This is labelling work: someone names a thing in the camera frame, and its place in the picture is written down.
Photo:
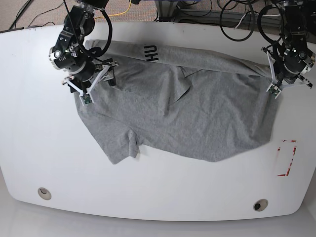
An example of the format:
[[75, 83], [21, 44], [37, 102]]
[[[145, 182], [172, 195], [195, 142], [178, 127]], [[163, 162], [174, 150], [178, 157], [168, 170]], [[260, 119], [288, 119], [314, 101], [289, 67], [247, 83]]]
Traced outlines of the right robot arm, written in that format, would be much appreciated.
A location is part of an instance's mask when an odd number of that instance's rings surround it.
[[[79, 0], [72, 9], [67, 10], [64, 27], [54, 47], [50, 49], [49, 60], [58, 70], [68, 72], [63, 84], [71, 92], [78, 92], [81, 102], [93, 103], [92, 91], [98, 82], [104, 80], [110, 86], [116, 85], [113, 68], [116, 63], [112, 58], [102, 60], [112, 41], [113, 26], [105, 12], [106, 0]], [[109, 27], [108, 39], [103, 48], [86, 49], [84, 38], [91, 34], [95, 27], [94, 11], [99, 10]]]

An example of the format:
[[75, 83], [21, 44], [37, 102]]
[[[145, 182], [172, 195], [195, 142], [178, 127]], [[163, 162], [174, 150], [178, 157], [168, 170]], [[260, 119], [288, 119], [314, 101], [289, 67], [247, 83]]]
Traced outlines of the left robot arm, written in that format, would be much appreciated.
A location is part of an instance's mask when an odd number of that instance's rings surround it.
[[[250, 9], [251, 29], [258, 29], [269, 43], [263, 47], [266, 53], [272, 82], [267, 92], [279, 96], [286, 87], [312, 83], [304, 77], [316, 63], [316, 54], [308, 48], [309, 34], [316, 33], [316, 2], [314, 0], [273, 0], [260, 12], [255, 12], [251, 1], [245, 1]], [[262, 28], [262, 18], [271, 9], [278, 10], [280, 33], [278, 39], [267, 36]]]

